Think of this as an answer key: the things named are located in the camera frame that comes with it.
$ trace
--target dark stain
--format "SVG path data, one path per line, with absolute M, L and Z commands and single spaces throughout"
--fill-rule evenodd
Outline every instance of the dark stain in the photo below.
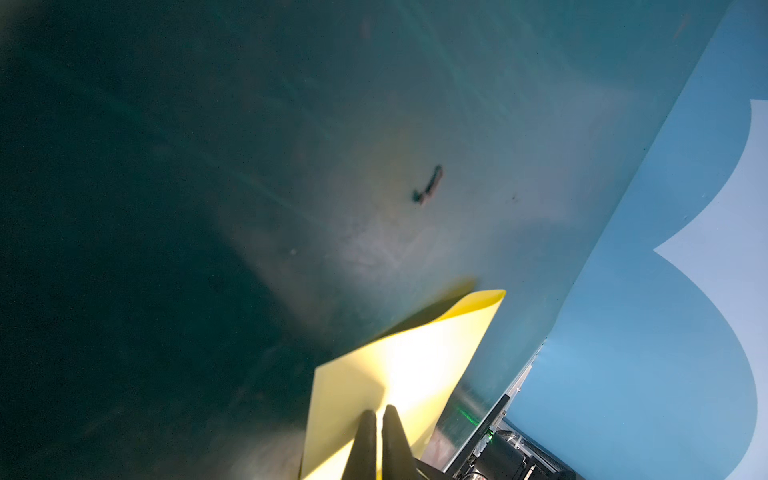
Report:
M 419 193 L 418 191 L 413 192 L 413 201 L 417 202 L 419 205 L 425 204 L 427 200 L 429 200 L 435 195 L 437 186 L 440 185 L 440 180 L 442 180 L 442 178 L 443 178 L 442 166 L 438 165 L 437 167 L 435 167 L 435 173 L 432 174 L 432 178 L 429 179 L 427 188 L 425 188 L 424 191 L 421 193 Z

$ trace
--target green light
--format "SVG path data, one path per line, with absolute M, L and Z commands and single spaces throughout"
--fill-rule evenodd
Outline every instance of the green light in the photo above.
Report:
M 472 417 L 471 417 L 471 416 L 470 416 L 470 415 L 469 415 L 467 412 L 465 412 L 465 411 L 464 411 L 464 410 L 462 410 L 462 409 L 458 409 L 458 410 L 460 411 L 460 413 L 461 413 L 463 416 L 467 417 L 467 420 L 469 420 L 469 422 L 470 422 L 471 424 L 473 424 L 474 426 L 477 426 L 477 425 L 479 424 L 479 422 L 478 422 L 477 420 L 473 419 L 473 418 L 472 418 Z

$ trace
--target yellow card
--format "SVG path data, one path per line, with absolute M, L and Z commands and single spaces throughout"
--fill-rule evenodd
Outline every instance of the yellow card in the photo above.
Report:
M 301 479 L 339 480 L 363 411 L 394 405 L 419 458 L 448 397 L 475 354 L 504 290 L 470 293 L 425 325 L 376 340 L 317 367 Z

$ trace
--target white painted shape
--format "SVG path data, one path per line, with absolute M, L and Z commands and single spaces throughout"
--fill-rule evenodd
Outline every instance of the white painted shape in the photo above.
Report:
M 757 390 L 752 442 L 727 480 L 768 472 L 768 101 L 752 100 L 744 152 L 704 210 L 655 249 L 723 314 L 744 348 Z

